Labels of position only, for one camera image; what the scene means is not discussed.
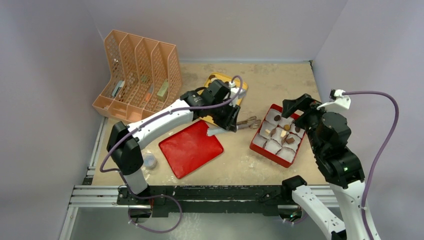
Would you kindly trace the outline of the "orange plastic file organizer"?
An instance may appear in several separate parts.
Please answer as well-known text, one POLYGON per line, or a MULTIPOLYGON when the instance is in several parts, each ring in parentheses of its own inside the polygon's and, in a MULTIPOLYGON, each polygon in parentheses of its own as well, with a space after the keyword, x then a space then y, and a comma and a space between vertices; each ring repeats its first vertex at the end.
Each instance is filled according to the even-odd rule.
POLYGON ((110 80, 92 104, 99 114, 128 124, 179 99, 183 80, 176 45, 112 30, 104 48, 110 80))

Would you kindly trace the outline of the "yellow plastic tray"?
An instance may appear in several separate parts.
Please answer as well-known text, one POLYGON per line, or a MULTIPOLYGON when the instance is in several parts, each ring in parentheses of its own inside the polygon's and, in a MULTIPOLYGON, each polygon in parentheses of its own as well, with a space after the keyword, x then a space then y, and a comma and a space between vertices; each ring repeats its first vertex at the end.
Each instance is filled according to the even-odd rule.
POLYGON ((240 82, 237 77, 232 79, 218 72, 212 73, 199 90, 203 103, 212 106, 231 101, 217 108, 202 110, 204 116, 201 119, 227 130, 234 128, 241 110, 241 101, 246 96, 247 90, 248 85, 240 82))

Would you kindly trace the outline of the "red chocolate box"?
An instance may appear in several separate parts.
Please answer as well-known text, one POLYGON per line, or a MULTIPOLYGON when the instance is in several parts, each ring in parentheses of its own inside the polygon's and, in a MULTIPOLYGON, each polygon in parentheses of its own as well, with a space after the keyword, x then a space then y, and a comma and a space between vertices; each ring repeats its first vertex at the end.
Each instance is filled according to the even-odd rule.
POLYGON ((296 159, 306 132, 295 126, 298 114, 284 118, 282 110, 283 107, 277 104, 270 106, 249 148, 278 165, 289 168, 296 159), (281 116, 280 121, 274 121, 276 115, 281 116))

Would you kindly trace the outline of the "metal serving tongs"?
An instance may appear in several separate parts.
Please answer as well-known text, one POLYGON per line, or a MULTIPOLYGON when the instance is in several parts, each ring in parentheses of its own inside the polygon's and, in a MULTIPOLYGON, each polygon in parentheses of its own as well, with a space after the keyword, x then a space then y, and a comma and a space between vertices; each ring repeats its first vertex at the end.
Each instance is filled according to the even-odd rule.
MULTIPOLYGON (((261 126, 262 121, 256 116, 251 116, 248 119, 238 121, 236 123, 236 132, 243 129, 258 129, 261 126)), ((206 131, 208 137, 215 136, 218 134, 229 133, 229 130, 225 130, 221 127, 209 127, 206 131)))

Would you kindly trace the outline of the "red box lid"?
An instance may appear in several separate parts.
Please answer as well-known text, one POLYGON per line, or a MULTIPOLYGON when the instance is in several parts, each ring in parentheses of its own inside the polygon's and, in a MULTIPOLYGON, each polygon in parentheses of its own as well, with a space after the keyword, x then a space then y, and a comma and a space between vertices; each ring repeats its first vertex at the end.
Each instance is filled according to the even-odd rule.
POLYGON ((173 174, 182 179, 224 152, 216 136, 208 136, 208 124, 199 120, 159 142, 173 174))

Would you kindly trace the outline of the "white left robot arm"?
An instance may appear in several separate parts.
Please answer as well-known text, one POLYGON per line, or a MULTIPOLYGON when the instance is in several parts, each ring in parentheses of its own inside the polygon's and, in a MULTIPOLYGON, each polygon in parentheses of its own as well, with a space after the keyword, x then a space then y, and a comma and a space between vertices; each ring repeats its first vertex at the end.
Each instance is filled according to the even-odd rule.
POLYGON ((149 185, 142 171, 145 147, 174 128, 207 116, 219 128, 236 132, 241 109, 237 102, 245 95, 246 90, 234 80, 215 79, 207 87, 185 92, 171 105, 146 119, 128 125, 117 122, 112 127, 104 159, 111 158, 116 164, 115 171, 130 191, 130 199, 138 205, 149 199, 149 185))

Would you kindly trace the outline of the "small clear plastic cup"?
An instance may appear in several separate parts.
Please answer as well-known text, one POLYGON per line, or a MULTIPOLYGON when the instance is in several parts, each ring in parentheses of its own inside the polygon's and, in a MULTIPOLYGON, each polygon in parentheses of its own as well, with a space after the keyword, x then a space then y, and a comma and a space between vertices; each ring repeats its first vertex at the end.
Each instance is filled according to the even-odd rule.
POLYGON ((157 159, 151 152, 145 152, 142 154, 143 166, 148 170, 153 170, 157 166, 157 159))

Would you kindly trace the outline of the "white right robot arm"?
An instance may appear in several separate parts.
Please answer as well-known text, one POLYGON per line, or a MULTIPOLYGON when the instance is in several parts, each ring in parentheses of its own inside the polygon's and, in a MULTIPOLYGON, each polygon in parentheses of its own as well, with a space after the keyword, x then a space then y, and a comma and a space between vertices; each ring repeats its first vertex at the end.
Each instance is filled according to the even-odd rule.
POLYGON ((362 164, 347 147, 352 131, 340 112, 350 108, 351 99, 343 93, 337 90, 333 101, 327 103, 320 103, 309 94, 282 102, 284 118, 303 112, 294 124, 305 131, 318 170, 333 191, 342 218, 333 214, 299 175, 282 182, 280 196, 288 204, 298 204, 328 240, 379 240, 364 197, 362 164))

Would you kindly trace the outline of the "black aluminium base frame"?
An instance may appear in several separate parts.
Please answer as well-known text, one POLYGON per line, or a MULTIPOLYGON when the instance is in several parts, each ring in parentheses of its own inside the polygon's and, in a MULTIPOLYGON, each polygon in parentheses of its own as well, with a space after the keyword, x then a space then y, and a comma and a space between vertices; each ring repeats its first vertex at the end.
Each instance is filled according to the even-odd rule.
POLYGON ((153 200, 131 196, 123 186, 78 185, 70 207, 151 210, 154 218, 170 213, 289 215, 300 206, 281 192, 280 185, 152 185, 153 200))

